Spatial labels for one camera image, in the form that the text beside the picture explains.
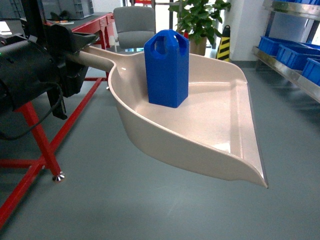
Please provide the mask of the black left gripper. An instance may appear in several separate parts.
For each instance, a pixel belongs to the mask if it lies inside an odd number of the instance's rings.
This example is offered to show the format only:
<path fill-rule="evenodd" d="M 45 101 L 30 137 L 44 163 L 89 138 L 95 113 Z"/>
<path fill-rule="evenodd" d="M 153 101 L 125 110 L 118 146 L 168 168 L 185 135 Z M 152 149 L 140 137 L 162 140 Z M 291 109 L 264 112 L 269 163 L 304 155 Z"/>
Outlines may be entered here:
<path fill-rule="evenodd" d="M 58 23 L 43 23 L 41 20 L 21 19 L 22 29 L 27 37 L 37 37 L 58 64 L 60 71 L 59 84 L 63 96 L 68 98 L 78 94 L 82 88 L 88 67 L 67 59 L 67 54 L 77 55 L 85 47 L 94 44 L 96 34 L 73 32 L 70 28 Z"/>

